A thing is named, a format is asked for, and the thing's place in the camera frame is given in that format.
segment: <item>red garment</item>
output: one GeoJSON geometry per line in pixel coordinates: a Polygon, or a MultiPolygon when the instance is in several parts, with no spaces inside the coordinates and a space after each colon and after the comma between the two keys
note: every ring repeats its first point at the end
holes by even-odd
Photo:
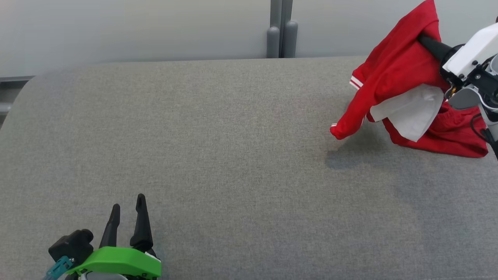
{"type": "MultiPolygon", "coordinates": [[[[486,142],[480,139],[470,127],[470,120],[479,112],[477,107],[455,110],[448,102],[444,102],[429,129],[417,142],[399,135],[387,118],[382,122],[394,144],[458,156],[483,157],[488,154],[486,142]]],[[[483,118],[478,117],[474,120],[474,128],[478,132],[486,128],[483,118]]]]}
{"type": "MultiPolygon", "coordinates": [[[[350,83],[359,88],[347,111],[330,132],[337,139],[354,134],[365,116],[372,122],[370,108],[401,95],[421,84],[439,87],[445,92],[449,85],[439,75],[437,61],[418,41],[423,33],[441,41],[434,0],[426,0],[403,17],[394,29],[373,49],[365,63],[353,71],[350,83]]],[[[488,153],[486,143],[470,129],[470,119],[477,108],[456,111],[447,103],[441,107],[428,131],[417,142],[399,135],[388,119],[384,125],[393,143],[432,152],[467,157],[488,153]]],[[[482,118],[474,121],[478,131],[485,128],[482,118]]]]}

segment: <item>green plastic part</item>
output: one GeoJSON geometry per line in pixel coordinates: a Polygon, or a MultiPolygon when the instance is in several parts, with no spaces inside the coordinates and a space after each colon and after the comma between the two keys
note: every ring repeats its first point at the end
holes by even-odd
{"type": "Polygon", "coordinates": [[[102,247],[67,274],[76,272],[81,275],[83,270],[140,276],[152,280],[161,276],[161,261],[133,248],[102,247]]]}

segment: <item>gray upholstered surface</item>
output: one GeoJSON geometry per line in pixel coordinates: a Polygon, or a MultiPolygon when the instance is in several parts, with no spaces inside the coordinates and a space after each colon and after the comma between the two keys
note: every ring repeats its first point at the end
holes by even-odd
{"type": "Polygon", "coordinates": [[[493,156],[330,135],[363,59],[35,77],[0,130],[0,279],[38,279],[75,229],[100,239],[113,203],[126,246],[139,192],[166,279],[498,278],[493,156]]]}

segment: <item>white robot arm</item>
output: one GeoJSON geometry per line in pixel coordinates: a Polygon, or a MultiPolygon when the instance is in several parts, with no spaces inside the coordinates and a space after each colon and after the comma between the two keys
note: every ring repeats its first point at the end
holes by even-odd
{"type": "Polygon", "coordinates": [[[479,30],[465,45],[450,47],[424,35],[418,40],[441,61],[439,72],[451,86],[445,94],[451,107],[479,106],[488,128],[473,130],[498,158],[498,23],[479,30]]]}

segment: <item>white wall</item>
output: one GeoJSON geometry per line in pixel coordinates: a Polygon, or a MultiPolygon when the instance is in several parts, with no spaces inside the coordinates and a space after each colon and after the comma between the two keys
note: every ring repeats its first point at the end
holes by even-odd
{"type": "MultiPolygon", "coordinates": [[[[422,0],[294,0],[297,57],[368,54],[422,0]]],[[[498,0],[436,0],[443,41],[498,0]]],[[[108,61],[263,58],[270,0],[0,0],[0,77],[108,61]]]]}
{"type": "Polygon", "coordinates": [[[263,58],[269,0],[1,0],[0,77],[106,61],[263,58]]]}
{"type": "MultiPolygon", "coordinates": [[[[296,57],[367,55],[422,0],[294,0],[296,57]]],[[[435,0],[444,43],[467,42],[498,16],[498,0],[435,0]]]]}

